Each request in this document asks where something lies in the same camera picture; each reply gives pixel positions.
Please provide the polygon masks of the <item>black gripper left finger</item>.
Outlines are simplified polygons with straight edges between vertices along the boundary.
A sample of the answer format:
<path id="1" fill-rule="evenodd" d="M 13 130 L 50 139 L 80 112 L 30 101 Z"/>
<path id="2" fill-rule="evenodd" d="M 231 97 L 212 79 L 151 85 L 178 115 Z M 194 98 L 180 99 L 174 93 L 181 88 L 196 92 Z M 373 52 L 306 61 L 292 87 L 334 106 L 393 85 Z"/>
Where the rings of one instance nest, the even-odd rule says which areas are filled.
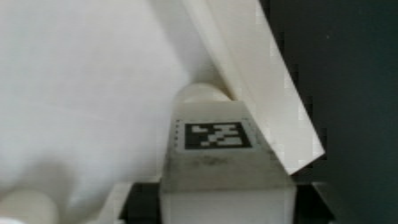
<path id="1" fill-rule="evenodd" d="M 124 224 L 162 224 L 158 190 L 158 183 L 133 184 L 121 210 Z"/>

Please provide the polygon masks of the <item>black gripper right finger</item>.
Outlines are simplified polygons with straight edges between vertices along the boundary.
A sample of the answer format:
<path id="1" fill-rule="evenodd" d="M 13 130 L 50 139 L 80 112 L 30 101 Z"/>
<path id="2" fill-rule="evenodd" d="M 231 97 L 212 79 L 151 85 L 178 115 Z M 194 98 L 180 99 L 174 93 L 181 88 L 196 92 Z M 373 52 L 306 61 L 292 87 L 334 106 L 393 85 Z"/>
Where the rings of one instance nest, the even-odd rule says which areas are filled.
<path id="1" fill-rule="evenodd" d="M 341 224 L 336 196 L 323 182 L 297 184 L 293 224 Z"/>

